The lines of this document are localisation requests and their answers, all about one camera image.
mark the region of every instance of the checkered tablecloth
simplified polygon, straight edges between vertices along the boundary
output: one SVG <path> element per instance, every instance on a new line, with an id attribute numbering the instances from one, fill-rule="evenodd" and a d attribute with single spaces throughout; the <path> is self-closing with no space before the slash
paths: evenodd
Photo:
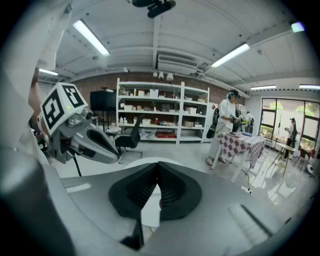
<path id="1" fill-rule="evenodd" d="M 230 158 L 240 152 L 249 150 L 246 162 L 250 161 L 250 166 L 252 168 L 264 151 L 265 140 L 258 136 L 250 137 L 240 134 L 239 138 L 237 138 L 223 132 L 217 139 L 222 147 L 222 153 Z"/>

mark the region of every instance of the black monitor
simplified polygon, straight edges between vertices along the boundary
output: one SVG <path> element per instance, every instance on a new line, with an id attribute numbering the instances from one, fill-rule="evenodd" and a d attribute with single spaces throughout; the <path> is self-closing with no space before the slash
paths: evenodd
<path id="1" fill-rule="evenodd" d="M 90 92 L 92 111 L 116 111 L 117 93 L 107 90 Z"/>

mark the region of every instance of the white floor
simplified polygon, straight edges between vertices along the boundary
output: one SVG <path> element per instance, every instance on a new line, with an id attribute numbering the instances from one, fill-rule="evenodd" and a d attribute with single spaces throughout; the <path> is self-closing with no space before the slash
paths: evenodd
<path id="1" fill-rule="evenodd" d="M 143 158 L 160 157 L 179 162 L 182 165 L 193 168 L 200 172 L 217 175 L 221 178 L 230 180 L 233 176 L 236 165 L 230 162 L 222 163 L 218 161 L 215 170 L 211 170 L 206 163 L 210 144 L 209 143 L 160 143 L 141 141 L 137 148 L 132 149 L 143 152 Z M 140 157 L 138 153 L 127 152 L 125 162 L 133 162 Z M 252 190 L 252 196 L 258 199 L 262 204 L 267 205 L 280 220 L 285 222 L 298 214 L 305 212 L 311 205 L 311 196 L 317 192 L 319 187 L 319 177 L 312 177 L 300 171 L 297 160 L 292 158 L 288 161 L 285 176 L 282 179 L 283 168 L 268 167 L 276 157 L 277 152 L 265 148 L 264 154 L 260 157 L 253 169 L 249 171 L 248 176 L 241 171 L 235 180 L 235 186 L 245 187 Z M 236 155 L 235 162 L 238 165 L 240 156 Z M 79 168 L 83 176 L 115 172 L 126 167 L 124 164 L 104 164 L 94 162 L 77 156 Z M 73 160 L 67 164 L 62 164 L 54 159 L 50 159 L 51 165 L 55 166 L 61 178 L 77 177 L 78 172 Z M 154 227 L 143 226 L 145 239 L 148 239 L 156 230 Z"/>

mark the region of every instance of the ceiling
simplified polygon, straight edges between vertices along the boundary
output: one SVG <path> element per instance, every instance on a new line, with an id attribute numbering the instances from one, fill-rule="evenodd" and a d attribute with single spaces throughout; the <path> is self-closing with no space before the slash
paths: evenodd
<path id="1" fill-rule="evenodd" d="M 221 81 L 241 91 L 279 79 L 279 86 L 296 89 L 299 85 L 283 79 L 318 77 L 319 62 L 311 43 L 305 32 L 291 31 L 290 22 L 295 17 L 279 1 L 175 1 L 172 10 L 150 19 L 146 8 L 134 7 L 128 0 L 73 0 L 71 21 L 56 55 L 59 77 L 41 79 L 74 81 L 121 72 L 124 67 L 152 72 L 158 65 L 163 67 L 158 63 L 158 56 L 163 55 L 197 65 L 193 74 L 181 71 L 183 75 Z M 110 56 L 103 57 L 72 27 L 79 19 Z M 244 42 L 250 50 L 219 67 L 210 67 Z M 179 73 L 180 69 L 159 71 Z"/>

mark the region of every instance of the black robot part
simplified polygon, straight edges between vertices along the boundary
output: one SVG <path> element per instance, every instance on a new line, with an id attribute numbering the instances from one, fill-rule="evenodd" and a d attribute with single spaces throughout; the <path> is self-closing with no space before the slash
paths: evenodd
<path id="1" fill-rule="evenodd" d="M 186 217 L 202 197 L 200 185 L 193 178 L 158 162 L 113 184 L 109 200 L 121 216 L 141 220 L 141 210 L 157 184 L 161 190 L 161 221 Z"/>

